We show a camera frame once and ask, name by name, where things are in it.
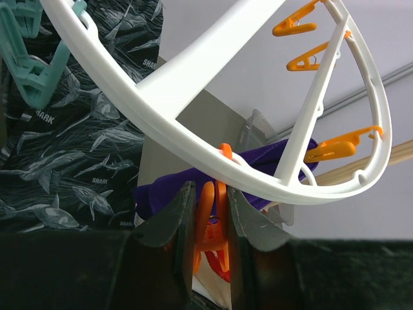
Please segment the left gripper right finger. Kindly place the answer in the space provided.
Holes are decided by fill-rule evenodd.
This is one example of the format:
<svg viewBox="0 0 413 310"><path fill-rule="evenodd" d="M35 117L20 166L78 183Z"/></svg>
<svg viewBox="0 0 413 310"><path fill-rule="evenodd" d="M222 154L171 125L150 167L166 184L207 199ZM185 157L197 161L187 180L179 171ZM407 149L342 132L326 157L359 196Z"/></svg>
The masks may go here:
<svg viewBox="0 0 413 310"><path fill-rule="evenodd" d="M229 189L233 309L411 309L410 240L295 238Z"/></svg>

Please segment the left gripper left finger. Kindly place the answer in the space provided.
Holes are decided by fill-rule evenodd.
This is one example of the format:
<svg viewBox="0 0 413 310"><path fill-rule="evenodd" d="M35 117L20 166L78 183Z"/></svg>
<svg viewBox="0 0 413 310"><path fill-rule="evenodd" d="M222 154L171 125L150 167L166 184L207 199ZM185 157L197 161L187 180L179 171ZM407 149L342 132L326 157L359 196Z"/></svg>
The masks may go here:
<svg viewBox="0 0 413 310"><path fill-rule="evenodd" d="M1 235L2 309L184 309L196 186L131 231Z"/></svg>

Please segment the orange front clip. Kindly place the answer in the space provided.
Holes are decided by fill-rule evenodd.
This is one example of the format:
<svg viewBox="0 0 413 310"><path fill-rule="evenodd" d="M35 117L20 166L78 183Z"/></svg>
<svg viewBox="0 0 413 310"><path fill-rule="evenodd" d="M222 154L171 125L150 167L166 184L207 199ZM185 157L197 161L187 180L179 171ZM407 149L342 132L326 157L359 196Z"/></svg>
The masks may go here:
<svg viewBox="0 0 413 310"><path fill-rule="evenodd" d="M199 271L201 253L213 251L221 270L227 272L230 269L227 185L218 180L204 184L196 208L193 273Z"/></svg>

